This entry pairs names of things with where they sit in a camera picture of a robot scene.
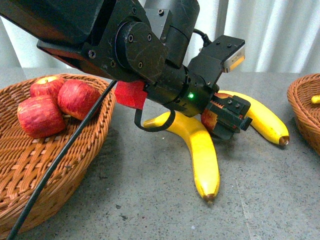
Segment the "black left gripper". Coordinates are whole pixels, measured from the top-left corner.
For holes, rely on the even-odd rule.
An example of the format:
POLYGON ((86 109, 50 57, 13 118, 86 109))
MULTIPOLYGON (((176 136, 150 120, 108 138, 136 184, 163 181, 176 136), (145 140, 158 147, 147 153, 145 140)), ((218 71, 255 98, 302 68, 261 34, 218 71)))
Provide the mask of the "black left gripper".
MULTIPOLYGON (((144 79, 147 97, 170 110, 168 124, 173 123, 177 112, 187 117, 201 115, 220 89, 217 84, 213 88, 207 86, 200 76, 184 65, 180 68, 170 64, 162 68, 152 67, 144 79)), ((209 133, 229 140, 235 133, 248 129, 252 119, 246 114, 251 104, 238 96, 229 97, 221 103, 224 104, 225 113, 218 117, 213 132, 209 133)))

